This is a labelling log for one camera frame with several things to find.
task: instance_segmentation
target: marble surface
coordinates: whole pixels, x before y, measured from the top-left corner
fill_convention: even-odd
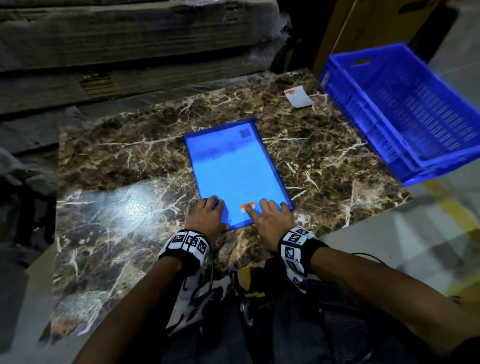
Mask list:
[[[295,109],[303,85],[315,104]],[[106,117],[60,136],[51,334],[88,331],[150,269],[198,201],[184,133],[251,117],[295,205],[322,236],[410,197],[308,71]],[[215,268],[269,257],[255,227],[215,243]]]

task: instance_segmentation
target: wrist band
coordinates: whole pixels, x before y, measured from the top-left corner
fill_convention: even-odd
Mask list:
[[[278,252],[287,268],[306,276],[312,273],[310,260],[318,248],[327,246],[315,234],[300,226],[292,228],[278,242]]]
[[[209,250],[210,242],[205,235],[199,231],[183,229],[167,240],[158,253],[158,259],[164,256],[179,259],[183,270],[191,276],[204,265]]]

